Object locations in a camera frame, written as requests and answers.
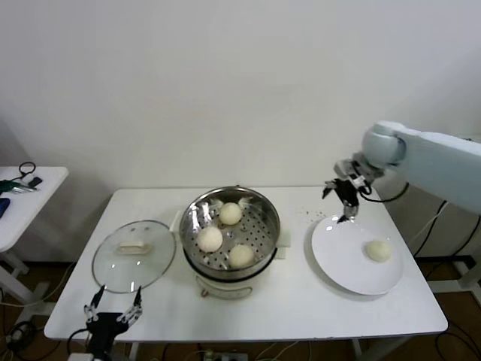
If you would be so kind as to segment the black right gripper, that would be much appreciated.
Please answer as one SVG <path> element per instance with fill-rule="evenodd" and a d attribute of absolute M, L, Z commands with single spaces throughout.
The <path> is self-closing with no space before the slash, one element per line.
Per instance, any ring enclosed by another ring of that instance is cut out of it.
<path fill-rule="evenodd" d="M 343 213 L 339 216 L 337 223 L 351 222 L 358 215 L 358 190 L 349 180 L 327 180 L 322 191 L 322 198 L 325 199 L 330 192 L 335 191 L 337 197 L 343 204 Z"/>

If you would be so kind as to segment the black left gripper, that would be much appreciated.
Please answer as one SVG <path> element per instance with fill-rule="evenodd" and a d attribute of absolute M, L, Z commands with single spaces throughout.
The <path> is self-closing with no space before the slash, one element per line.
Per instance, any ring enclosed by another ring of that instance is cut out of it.
<path fill-rule="evenodd" d="M 112 350 L 115 338 L 129 329 L 129 323 L 136 323 L 143 313 L 141 291 L 139 286 L 132 306 L 122 313 L 101 312 L 97 314 L 97 307 L 105 290 L 102 285 L 94 294 L 91 302 L 84 305 L 86 328 L 91 334 L 87 350 Z"/>

